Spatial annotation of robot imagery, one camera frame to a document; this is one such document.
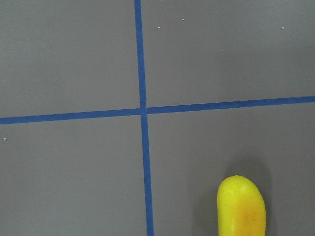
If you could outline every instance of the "toy fruit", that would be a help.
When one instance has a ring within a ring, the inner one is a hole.
[[[218,189],[217,206],[219,236],[265,236],[265,203],[249,179],[226,178]]]

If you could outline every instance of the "horizontal blue line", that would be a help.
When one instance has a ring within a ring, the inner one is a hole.
[[[285,104],[297,104],[297,103],[309,103],[309,102],[315,102],[315,96],[204,103],[204,104],[191,104],[191,105],[178,105],[178,106],[165,106],[165,107],[149,107],[147,108],[147,114],[192,112],[192,111],[230,109],[230,108],[241,108],[241,107],[272,106],[272,105],[285,105]]]
[[[69,119],[88,119],[88,118],[102,118],[102,117],[121,117],[139,115],[140,109],[121,109],[109,111],[94,111],[94,112],[77,112],[77,113],[64,113],[52,115],[38,115],[26,117],[6,117],[0,118],[0,124],[17,124],[17,123],[30,123],[30,122],[44,122],[56,120],[69,120]]]

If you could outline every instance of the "gray floor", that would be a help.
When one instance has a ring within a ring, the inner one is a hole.
[[[143,0],[147,106],[315,95],[312,0]],[[139,108],[134,2],[0,2],[0,118]],[[315,103],[148,115],[155,236],[217,235],[242,173],[315,232]],[[145,236],[140,116],[0,125],[0,235]]]

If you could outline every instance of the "blue tape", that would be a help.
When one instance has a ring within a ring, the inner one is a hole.
[[[272,105],[285,105],[285,104],[310,103],[310,102],[315,102],[315,96],[274,98],[274,99],[235,101],[235,102],[204,103],[204,104],[191,104],[191,105],[178,105],[178,106],[165,106],[165,107],[150,107],[150,108],[147,108],[147,114],[191,112],[191,111],[272,106]]]
[[[96,112],[77,112],[77,113],[64,113],[52,115],[38,115],[26,117],[6,117],[0,118],[0,124],[18,124],[30,122],[44,122],[55,120],[68,120],[68,119],[88,119],[88,118],[102,118],[102,117],[121,117],[139,115],[140,109],[122,109],[122,110],[109,110],[109,111],[96,111]]]
[[[149,152],[149,131],[148,131],[147,108],[146,108],[147,95],[146,95],[143,33],[142,33],[142,18],[141,18],[141,0],[134,0],[134,11],[135,11],[135,24],[136,24],[136,37],[137,37],[137,56],[138,56],[139,95],[140,95],[140,115],[141,115],[147,236],[154,236],[150,152]]]

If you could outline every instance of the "yellow object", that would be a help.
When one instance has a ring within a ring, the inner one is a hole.
[[[264,200],[249,179],[226,178],[217,196],[219,236],[265,236]]]

